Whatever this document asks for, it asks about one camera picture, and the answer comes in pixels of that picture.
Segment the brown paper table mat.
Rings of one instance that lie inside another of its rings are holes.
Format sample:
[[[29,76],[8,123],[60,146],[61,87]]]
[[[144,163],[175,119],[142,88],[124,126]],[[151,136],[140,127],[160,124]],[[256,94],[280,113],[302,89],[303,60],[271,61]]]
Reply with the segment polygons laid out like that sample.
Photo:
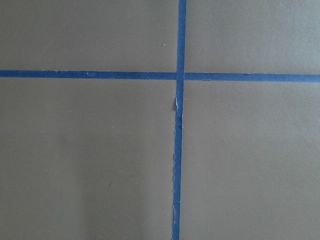
[[[3,0],[3,240],[317,240],[317,0]]]

